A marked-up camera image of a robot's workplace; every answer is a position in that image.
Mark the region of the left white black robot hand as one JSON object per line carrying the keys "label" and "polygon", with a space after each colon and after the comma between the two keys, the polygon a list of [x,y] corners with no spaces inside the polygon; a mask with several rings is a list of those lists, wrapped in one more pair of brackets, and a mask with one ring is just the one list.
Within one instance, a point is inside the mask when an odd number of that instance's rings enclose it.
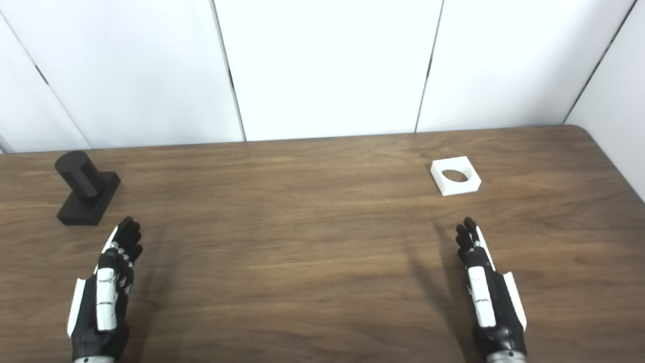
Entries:
{"label": "left white black robot hand", "polygon": [[141,237],[140,223],[127,216],[111,232],[91,276],[77,279],[67,323],[72,362],[121,359],[131,332],[126,312]]}

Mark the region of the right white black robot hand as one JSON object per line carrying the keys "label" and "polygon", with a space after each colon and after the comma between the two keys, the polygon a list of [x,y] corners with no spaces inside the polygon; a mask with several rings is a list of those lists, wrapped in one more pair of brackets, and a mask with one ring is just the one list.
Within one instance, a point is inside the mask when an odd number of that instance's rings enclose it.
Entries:
{"label": "right white black robot hand", "polygon": [[513,273],[497,271],[481,228],[472,218],[457,225],[456,233],[479,354],[485,362],[527,362],[527,319]]}

